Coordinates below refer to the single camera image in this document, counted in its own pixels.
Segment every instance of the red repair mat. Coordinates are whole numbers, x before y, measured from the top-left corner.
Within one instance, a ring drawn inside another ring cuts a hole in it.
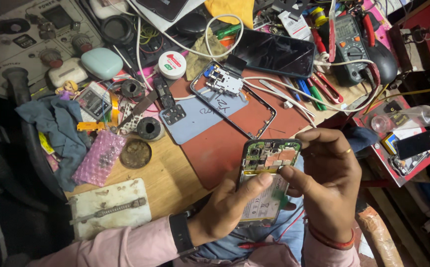
[[[254,70],[245,70],[242,75],[243,77],[263,76],[280,81],[277,75]],[[249,82],[265,88],[258,80],[249,80]],[[273,82],[271,85],[290,96],[285,87]],[[204,86],[205,78],[202,76],[195,88],[201,89]],[[170,87],[170,90],[174,97],[187,96],[190,93],[190,82],[180,79]],[[301,115],[301,111],[294,108],[284,109],[284,101],[281,98],[258,89],[253,89],[253,91],[277,112],[276,117],[261,138],[289,138],[309,124],[303,114]],[[229,118],[246,132],[255,135],[264,125],[264,121],[269,120],[270,116],[270,111],[252,96],[247,106]],[[247,140],[247,136],[226,120],[222,120],[187,141],[181,147],[197,173],[200,183],[210,190],[218,185],[225,173],[240,166],[243,145]]]

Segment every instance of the brown rag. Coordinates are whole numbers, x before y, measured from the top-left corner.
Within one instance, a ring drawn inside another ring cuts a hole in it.
[[[227,51],[226,47],[224,47],[217,39],[217,37],[212,33],[211,28],[208,28],[207,35],[208,45],[210,46],[213,55],[221,55]],[[194,46],[192,46],[192,50],[208,55],[207,45],[205,44],[205,35],[195,41]],[[226,58],[228,58],[228,56],[216,58],[216,61],[221,62],[226,60]],[[210,61],[212,61],[212,58],[199,56],[192,52],[189,52],[186,56],[187,81],[193,81]]]

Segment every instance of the control panel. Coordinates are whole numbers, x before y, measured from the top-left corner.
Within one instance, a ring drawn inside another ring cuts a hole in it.
[[[31,85],[50,68],[100,46],[101,36],[75,0],[34,0],[1,15],[0,97],[7,97],[5,69],[25,68]]]
[[[336,18],[336,56],[334,63],[347,62],[356,59],[369,59],[361,40],[360,29],[352,15]],[[329,47],[329,24],[325,23],[319,29],[319,35],[326,47]],[[334,73],[341,86],[351,87],[363,81],[360,71],[367,67],[366,63],[351,63],[334,66]]]

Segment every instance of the toy figurine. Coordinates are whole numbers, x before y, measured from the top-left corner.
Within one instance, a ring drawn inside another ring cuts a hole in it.
[[[78,85],[76,85],[73,81],[65,81],[64,85],[55,90],[56,94],[60,95],[61,100],[70,100],[74,99],[76,96],[80,94],[78,91]]]

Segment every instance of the black mouse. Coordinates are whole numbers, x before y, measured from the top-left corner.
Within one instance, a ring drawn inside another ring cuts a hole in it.
[[[392,52],[378,40],[375,40],[373,47],[369,47],[368,41],[364,38],[362,38],[362,43],[370,60],[377,64],[378,72],[380,73],[380,83],[386,85],[393,82],[398,73],[398,65]]]
[[[180,35],[200,38],[205,34],[207,21],[199,13],[188,13],[176,23],[176,29]]]

